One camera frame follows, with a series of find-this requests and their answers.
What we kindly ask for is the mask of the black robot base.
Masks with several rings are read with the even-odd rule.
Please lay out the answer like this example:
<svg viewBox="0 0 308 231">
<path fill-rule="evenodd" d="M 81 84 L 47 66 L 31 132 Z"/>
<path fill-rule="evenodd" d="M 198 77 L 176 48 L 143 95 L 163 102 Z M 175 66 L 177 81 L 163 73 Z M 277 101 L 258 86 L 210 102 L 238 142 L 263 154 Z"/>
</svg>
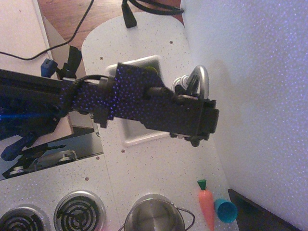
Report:
<svg viewBox="0 0 308 231">
<path fill-rule="evenodd" d="M 41 137 L 55 131 L 60 116 L 49 103 L 31 103 L 18 99 L 0 99 L 0 139 L 12 136 Z"/>
</svg>

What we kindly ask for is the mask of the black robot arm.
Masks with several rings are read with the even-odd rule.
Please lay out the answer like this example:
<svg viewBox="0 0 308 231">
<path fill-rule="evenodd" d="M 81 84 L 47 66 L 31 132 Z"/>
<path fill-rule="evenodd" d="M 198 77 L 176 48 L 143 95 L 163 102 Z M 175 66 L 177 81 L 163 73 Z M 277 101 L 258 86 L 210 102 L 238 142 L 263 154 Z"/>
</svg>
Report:
<svg viewBox="0 0 308 231">
<path fill-rule="evenodd" d="M 133 65 L 118 64 L 114 77 L 74 81 L 1 70 L 0 137 L 20 136 L 13 148 L 32 146 L 72 111 L 92 114 L 103 128 L 115 117 L 139 121 L 172 137 L 183 135 L 193 146 L 215 132 L 219 115 L 216 102 L 202 93 L 177 94 L 156 72 Z"/>
</svg>

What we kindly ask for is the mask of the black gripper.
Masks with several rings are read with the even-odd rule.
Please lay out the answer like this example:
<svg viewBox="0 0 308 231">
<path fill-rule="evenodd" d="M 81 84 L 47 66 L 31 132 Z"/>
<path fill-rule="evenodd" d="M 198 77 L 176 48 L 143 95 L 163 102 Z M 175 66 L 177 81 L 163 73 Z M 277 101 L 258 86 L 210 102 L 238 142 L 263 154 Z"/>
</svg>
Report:
<svg viewBox="0 0 308 231">
<path fill-rule="evenodd" d="M 193 77 L 179 77 L 173 83 L 173 90 L 178 95 L 175 103 L 180 107 L 182 119 L 180 127 L 170 132 L 170 137 L 185 139 L 193 147 L 198 147 L 200 141 L 209 139 L 215 133 L 219 109 L 216 101 L 200 98 L 199 80 Z"/>
</svg>

